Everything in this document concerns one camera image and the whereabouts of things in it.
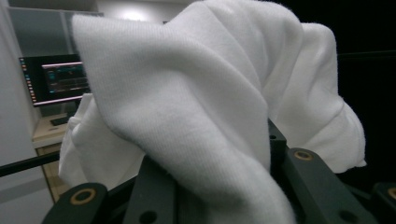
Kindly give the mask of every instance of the monitor screen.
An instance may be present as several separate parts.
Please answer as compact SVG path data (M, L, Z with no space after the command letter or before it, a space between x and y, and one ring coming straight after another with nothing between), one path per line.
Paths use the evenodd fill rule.
M77 54L20 58L33 106L77 101L90 92Z

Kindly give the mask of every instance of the white wall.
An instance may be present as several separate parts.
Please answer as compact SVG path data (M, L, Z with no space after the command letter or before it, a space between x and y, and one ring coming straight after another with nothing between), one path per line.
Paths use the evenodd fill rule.
M97 0L98 11L105 13L105 17L126 19L132 21L150 21L162 24L172 20L181 12L187 3L126 1L126 0Z
M38 114L24 89L7 1L0 4L0 165L5 165L35 156L31 138ZM40 223L52 205L40 168L0 177L0 223Z

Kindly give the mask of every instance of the desk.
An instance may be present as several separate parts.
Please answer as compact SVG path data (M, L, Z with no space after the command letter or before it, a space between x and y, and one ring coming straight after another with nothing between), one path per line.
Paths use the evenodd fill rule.
M66 114L42 118L35 128L32 138L33 146L38 156L61 149L67 124L53 126L50 120L64 117ZM70 188L58 176L59 162L51 162L42 166L53 201L56 203L61 194Z
M53 126L50 121L66 116L66 114L48 116L40 119L32 138L35 148L61 143L66 132L67 124Z

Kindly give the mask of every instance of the keyboard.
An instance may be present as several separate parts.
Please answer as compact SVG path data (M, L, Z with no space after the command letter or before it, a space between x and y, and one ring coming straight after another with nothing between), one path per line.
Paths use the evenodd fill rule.
M58 119L52 119L52 120L50 121L50 123L51 123L53 126L58 126L58 125L66 124L66 123L69 121L69 119L70 119L71 117L73 117L75 114L76 114L76 112L68 112L67 115L66 115L66 117L61 117L61 118L58 118Z
M58 126L58 125L66 124L69 121L69 119L70 119L70 117L62 117L62 118L59 118L59 119L52 119L50 121L50 123L53 126Z

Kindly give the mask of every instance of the towel fold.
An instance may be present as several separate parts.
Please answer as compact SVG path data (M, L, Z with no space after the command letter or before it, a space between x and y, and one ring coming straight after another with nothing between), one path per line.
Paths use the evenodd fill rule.
M84 95L61 148L72 185L113 188L146 153L185 191L180 223L286 224L295 220L268 172L268 118L335 172L364 165L332 32L281 5L207 0L165 25L75 16L73 27L94 99Z

